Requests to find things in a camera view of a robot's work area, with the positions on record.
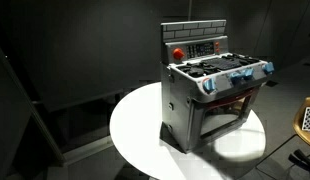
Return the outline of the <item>round white table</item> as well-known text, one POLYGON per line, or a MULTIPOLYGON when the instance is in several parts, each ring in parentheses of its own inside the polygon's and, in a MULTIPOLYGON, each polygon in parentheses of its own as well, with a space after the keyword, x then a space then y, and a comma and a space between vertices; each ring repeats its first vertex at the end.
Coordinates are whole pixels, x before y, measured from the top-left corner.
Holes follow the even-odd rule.
POLYGON ((237 180, 251 171, 266 149, 266 135, 251 112, 239 129, 184 154, 160 139, 161 84, 126 95, 110 120, 111 139, 121 156, 157 180, 237 180))

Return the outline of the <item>checkerboard calibration card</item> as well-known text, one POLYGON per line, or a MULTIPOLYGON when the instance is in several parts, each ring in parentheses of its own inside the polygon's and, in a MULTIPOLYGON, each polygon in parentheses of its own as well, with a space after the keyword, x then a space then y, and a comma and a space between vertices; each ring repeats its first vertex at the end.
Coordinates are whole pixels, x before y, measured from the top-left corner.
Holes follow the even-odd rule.
POLYGON ((302 130, 310 132, 310 107, 307 107, 304 113, 302 130))

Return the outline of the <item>grey toy stove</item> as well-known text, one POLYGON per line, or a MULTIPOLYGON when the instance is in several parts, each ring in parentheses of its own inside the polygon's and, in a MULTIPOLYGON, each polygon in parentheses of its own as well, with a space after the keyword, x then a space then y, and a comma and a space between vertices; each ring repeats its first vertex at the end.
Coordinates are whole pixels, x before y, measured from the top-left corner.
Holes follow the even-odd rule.
POLYGON ((161 25, 162 124, 184 153, 242 126, 259 89, 273 74, 262 69, 269 61, 229 51, 226 24, 220 19, 161 25), (183 50, 182 59, 173 57, 175 48, 183 50), (253 77, 245 80, 244 71, 250 68, 254 69, 253 77), (243 75, 236 85, 230 80, 232 73, 243 75), (215 91, 203 89, 206 79, 215 81, 215 91), (257 92, 252 96, 207 110, 210 102, 253 88, 257 92))

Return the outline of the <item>blue knob far left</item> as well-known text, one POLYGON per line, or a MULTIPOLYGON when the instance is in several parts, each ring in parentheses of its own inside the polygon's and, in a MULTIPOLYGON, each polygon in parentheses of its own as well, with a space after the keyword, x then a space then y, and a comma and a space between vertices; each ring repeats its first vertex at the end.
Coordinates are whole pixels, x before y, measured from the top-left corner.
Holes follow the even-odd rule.
POLYGON ((203 89, 207 93, 211 93, 211 92, 215 91, 216 90, 215 81, 213 79, 206 79, 203 82, 203 89))

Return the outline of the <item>yellow wooden chair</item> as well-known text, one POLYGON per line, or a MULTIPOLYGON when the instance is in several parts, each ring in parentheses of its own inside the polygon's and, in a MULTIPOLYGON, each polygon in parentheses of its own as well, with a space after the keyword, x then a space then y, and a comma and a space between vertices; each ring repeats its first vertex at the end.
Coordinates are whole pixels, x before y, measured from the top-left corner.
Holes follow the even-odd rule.
POLYGON ((302 130, 304 113, 307 107, 310 107, 310 97, 306 97, 293 119, 293 129, 295 133, 310 146, 310 132, 302 130))

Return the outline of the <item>blue knob middle right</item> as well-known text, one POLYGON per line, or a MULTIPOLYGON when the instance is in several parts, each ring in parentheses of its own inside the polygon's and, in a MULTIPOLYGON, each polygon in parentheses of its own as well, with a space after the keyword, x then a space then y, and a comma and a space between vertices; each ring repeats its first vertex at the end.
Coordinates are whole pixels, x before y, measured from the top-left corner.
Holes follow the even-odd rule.
POLYGON ((253 74, 254 74, 254 69, 253 68, 246 69, 244 71, 244 79, 245 80, 251 79, 253 77, 253 74))

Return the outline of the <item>large orange round knob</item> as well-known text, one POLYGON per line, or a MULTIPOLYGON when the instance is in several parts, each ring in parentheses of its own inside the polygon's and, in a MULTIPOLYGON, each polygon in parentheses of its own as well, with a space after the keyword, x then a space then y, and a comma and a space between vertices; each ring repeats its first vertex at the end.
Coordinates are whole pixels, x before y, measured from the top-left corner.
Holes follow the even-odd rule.
POLYGON ((173 50, 173 57, 177 60, 182 59, 185 56, 183 50, 181 48, 175 48, 173 50))

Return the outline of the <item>blue knob far right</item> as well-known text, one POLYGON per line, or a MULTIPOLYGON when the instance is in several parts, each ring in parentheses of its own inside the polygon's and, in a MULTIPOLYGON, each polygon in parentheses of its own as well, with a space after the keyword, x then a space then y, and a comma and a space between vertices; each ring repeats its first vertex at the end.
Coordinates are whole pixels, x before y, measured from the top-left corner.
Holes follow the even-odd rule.
POLYGON ((273 65, 272 62, 269 62, 269 63, 263 65, 262 69, 263 69, 265 74, 271 74, 271 73, 273 73, 275 71, 274 65, 273 65))

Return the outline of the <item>blue knob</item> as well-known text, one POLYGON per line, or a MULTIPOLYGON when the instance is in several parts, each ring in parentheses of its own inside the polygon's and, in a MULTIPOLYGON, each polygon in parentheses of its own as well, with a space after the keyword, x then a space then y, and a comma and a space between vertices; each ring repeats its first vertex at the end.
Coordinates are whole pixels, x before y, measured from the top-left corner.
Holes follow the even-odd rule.
POLYGON ((245 80, 251 79, 253 77, 253 74, 254 74, 254 69, 253 68, 246 69, 244 71, 244 79, 245 80))
POLYGON ((271 74, 271 73, 273 73, 275 71, 274 65, 273 65, 272 62, 269 62, 269 63, 263 65, 262 69, 263 69, 265 74, 271 74))
POLYGON ((206 79, 203 82, 203 89, 207 93, 211 93, 211 92, 215 91, 216 90, 215 81, 213 79, 206 79))
POLYGON ((233 85, 238 84, 242 79, 243 79, 243 75, 242 74, 232 73, 230 75, 230 80, 231 80, 233 85))

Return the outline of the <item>blue knob middle left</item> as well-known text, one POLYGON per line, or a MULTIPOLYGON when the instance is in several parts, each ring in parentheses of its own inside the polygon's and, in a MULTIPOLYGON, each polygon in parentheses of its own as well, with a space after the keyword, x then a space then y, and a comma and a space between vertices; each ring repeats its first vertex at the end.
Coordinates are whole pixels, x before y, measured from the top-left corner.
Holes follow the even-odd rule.
POLYGON ((233 85, 238 84, 242 79, 243 79, 243 75, 242 74, 232 73, 230 75, 230 80, 231 80, 233 85))

